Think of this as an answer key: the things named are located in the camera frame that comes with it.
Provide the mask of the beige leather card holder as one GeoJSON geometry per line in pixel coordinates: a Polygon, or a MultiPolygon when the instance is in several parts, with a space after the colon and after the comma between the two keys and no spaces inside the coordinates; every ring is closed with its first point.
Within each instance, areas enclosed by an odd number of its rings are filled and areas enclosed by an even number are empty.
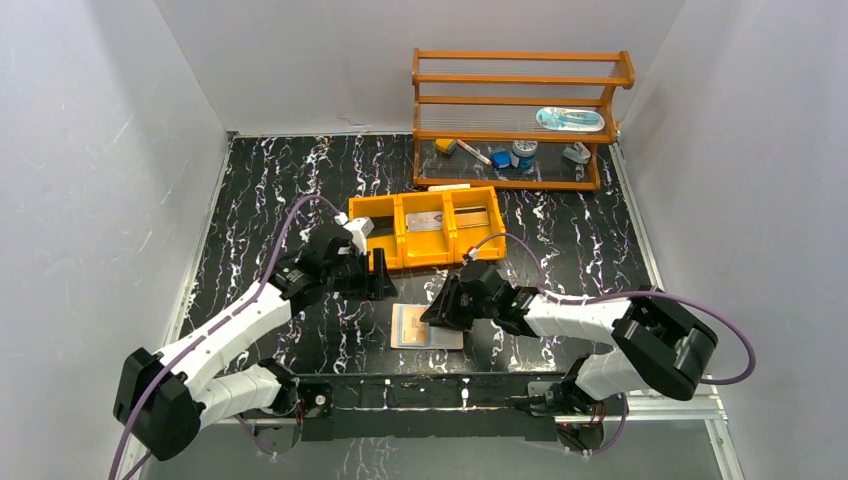
{"type": "Polygon", "coordinates": [[[432,326],[421,320],[426,305],[392,306],[390,347],[395,350],[462,350],[461,331],[432,326]]]}

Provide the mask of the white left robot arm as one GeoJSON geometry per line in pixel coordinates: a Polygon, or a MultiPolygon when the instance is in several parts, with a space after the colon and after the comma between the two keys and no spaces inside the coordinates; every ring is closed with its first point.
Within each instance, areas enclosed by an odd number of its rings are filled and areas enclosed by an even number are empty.
{"type": "Polygon", "coordinates": [[[265,334],[325,296],[382,300],[397,289],[385,251],[369,249],[370,218],[315,227],[300,249],[281,255],[269,274],[201,328],[156,352],[124,361],[113,414],[152,457],[185,450],[205,427],[249,410],[293,413],[299,378],[273,359],[222,376],[224,367],[265,334]]]}

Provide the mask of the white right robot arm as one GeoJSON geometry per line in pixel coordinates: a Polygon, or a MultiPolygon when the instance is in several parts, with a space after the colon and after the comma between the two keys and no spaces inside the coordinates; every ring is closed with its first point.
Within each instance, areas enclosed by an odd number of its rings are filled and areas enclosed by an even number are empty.
{"type": "Polygon", "coordinates": [[[455,331],[488,319],[515,336],[563,336],[611,346],[606,354],[577,360],[549,394],[577,414],[633,390],[653,389],[687,401],[718,344],[706,324],[660,290],[607,299],[556,296],[540,287],[513,286],[480,260],[450,275],[420,319],[455,331]]]}

